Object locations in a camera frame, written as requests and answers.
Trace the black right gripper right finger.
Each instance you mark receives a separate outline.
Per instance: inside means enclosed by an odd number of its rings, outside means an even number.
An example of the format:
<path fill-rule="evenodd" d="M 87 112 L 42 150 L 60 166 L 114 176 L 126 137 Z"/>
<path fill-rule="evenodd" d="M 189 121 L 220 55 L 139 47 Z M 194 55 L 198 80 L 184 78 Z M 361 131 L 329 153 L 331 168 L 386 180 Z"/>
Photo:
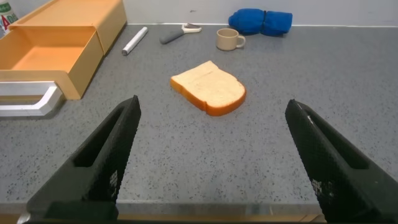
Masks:
<path fill-rule="evenodd" d="M 397 181 L 309 106 L 290 100 L 285 118 L 328 223 L 397 222 Z"/>

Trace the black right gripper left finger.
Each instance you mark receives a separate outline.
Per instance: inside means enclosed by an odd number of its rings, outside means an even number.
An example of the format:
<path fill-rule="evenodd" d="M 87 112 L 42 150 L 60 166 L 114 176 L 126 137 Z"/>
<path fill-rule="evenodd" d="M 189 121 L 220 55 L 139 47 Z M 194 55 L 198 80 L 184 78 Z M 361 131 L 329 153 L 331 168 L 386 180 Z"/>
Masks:
<path fill-rule="evenodd" d="M 32 220 L 115 220 L 141 109 L 118 104 L 27 203 Z"/>

